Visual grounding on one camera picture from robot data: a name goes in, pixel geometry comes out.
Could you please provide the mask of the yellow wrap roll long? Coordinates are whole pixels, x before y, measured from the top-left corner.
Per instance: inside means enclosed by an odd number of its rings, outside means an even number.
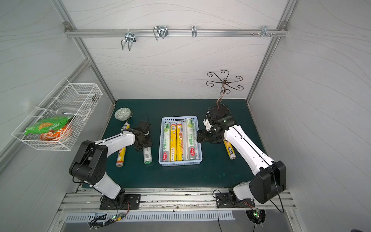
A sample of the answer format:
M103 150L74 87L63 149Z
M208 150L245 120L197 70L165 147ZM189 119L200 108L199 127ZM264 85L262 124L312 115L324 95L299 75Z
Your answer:
M171 124L171 143L170 143L170 161L177 161L177 128L175 124Z

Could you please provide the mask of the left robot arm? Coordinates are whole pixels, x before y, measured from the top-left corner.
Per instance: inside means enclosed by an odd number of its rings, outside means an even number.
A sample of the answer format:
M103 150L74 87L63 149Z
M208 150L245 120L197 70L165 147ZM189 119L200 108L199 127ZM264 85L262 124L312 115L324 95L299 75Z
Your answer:
M135 146L137 151L152 146L149 129L127 129L99 141L84 141L78 149L69 174L91 185L109 199L116 199L124 190L106 172L107 158L121 148Z

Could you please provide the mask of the clear wrap roll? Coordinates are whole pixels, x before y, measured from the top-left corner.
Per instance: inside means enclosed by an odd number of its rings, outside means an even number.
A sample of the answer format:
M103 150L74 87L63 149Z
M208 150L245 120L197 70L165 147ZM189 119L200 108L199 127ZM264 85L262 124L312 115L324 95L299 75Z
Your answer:
M189 160L196 159L196 145L194 138L194 123L191 118L186 118L186 145L187 145L187 154Z

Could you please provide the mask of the light blue plastic basket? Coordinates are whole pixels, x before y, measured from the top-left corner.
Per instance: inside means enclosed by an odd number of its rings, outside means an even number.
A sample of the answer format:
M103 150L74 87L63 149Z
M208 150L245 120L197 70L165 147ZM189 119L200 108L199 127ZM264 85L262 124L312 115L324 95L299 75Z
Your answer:
M162 118L158 163L163 167L200 164L203 155L198 129L196 116Z

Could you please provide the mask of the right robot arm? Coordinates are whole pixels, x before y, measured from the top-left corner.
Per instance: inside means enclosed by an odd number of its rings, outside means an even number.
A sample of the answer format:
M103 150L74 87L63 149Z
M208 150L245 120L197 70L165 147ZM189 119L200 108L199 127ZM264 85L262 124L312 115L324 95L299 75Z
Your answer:
M212 124L203 121L204 130L199 130L197 142L228 141L239 152L254 175L251 181L243 182L230 188L232 196L238 200L253 198L264 204L286 189L287 168L281 161L274 161L266 155L243 131L238 124Z

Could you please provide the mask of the white green wrap roll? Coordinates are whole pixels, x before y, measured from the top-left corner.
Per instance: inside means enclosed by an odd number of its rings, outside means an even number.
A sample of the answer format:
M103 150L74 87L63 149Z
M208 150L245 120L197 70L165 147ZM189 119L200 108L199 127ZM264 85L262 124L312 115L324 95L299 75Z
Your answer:
M151 164L153 161L151 147L144 148L143 154L144 154L144 164Z
M164 133L163 133L163 151L162 151L162 161L169 162L170 161L170 132L171 132L171 125L170 123L164 124Z

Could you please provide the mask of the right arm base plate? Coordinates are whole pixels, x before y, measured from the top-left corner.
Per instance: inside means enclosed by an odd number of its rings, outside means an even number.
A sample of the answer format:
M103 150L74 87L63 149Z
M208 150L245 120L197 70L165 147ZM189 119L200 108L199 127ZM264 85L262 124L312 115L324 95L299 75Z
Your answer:
M254 199L239 200L230 193L213 193L217 208L255 208Z

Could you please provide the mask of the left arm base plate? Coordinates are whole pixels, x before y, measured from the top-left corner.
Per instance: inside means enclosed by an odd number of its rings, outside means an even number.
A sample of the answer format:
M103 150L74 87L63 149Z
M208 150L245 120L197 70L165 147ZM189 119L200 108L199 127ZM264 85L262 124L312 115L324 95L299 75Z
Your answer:
M102 196L99 210L137 210L141 200L141 194L118 195L115 199Z

